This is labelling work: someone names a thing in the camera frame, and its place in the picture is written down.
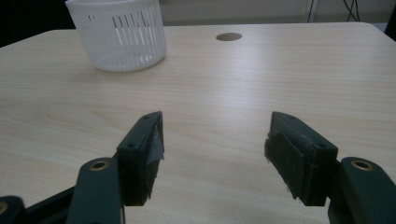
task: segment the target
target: black plastic part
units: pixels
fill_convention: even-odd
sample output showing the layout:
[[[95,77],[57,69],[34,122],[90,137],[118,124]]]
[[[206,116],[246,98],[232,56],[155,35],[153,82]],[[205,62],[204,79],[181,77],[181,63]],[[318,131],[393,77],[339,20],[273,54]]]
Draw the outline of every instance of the black plastic part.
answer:
[[[333,201],[330,202],[329,211],[327,212],[331,224],[354,224],[353,216],[349,209],[340,209],[334,205]]]
[[[78,174],[67,224],[123,224],[117,160],[99,158],[85,163]]]
[[[53,223],[66,222],[69,205],[72,201],[74,187],[66,189],[40,203],[26,209],[26,220],[29,223]]]
[[[387,24],[387,28],[385,28],[384,33],[390,38],[392,38],[392,40],[396,41],[396,5],[393,8],[392,14],[390,15]]]
[[[338,178],[357,224],[396,223],[396,186],[380,166],[360,158],[344,158]]]
[[[16,196],[0,198],[0,223],[22,224],[26,216],[23,200]]]
[[[265,141],[265,157],[273,163],[295,199],[305,206],[324,206],[326,174],[336,163],[338,149],[294,116],[273,112]]]
[[[159,111],[140,118],[114,155],[126,206],[142,206],[150,197],[163,153],[163,114]]]

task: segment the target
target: bolt hole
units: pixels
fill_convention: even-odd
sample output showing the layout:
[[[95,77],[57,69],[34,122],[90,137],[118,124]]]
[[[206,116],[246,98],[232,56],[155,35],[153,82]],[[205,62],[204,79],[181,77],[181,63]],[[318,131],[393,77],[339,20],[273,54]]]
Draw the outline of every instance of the bolt hole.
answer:
[[[8,203],[0,202],[0,215],[6,212],[8,209]]]
[[[234,41],[240,38],[242,38],[242,35],[238,33],[225,33],[216,36],[216,39],[219,41]]]
[[[92,164],[90,169],[92,171],[99,171],[107,168],[108,161],[97,161],[96,163]]]
[[[366,161],[352,161],[351,163],[353,166],[355,166],[356,168],[361,169],[363,171],[374,170],[373,166]]]

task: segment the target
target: table surface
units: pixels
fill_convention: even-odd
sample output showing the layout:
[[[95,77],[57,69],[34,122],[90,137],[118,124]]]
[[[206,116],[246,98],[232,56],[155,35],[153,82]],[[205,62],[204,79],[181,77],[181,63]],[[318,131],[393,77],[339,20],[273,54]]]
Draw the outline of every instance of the table surface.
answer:
[[[235,41],[216,35],[239,33]],[[294,201],[263,146],[292,114],[396,180],[396,44],[365,23],[165,27],[168,51],[133,73],[96,70],[76,31],[0,49],[0,195],[30,206],[111,157],[163,112],[165,160],[127,223],[328,223]]]

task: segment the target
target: white plastic basket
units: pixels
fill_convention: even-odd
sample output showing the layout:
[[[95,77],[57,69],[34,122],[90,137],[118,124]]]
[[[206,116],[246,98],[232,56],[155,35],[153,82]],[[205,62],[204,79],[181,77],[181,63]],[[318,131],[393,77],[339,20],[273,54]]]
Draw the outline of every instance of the white plastic basket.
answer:
[[[149,67],[166,53],[158,0],[65,2],[95,67],[126,72]]]

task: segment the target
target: white wall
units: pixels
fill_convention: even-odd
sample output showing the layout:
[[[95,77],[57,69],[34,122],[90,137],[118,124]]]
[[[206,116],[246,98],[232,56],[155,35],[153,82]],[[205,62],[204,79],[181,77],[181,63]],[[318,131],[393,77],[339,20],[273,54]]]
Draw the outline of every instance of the white wall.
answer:
[[[396,0],[358,0],[361,20],[386,22]],[[165,25],[306,22],[311,0],[160,0]],[[318,0],[314,21],[345,21],[343,0]]]
[[[165,25],[304,21],[310,0],[160,0]]]

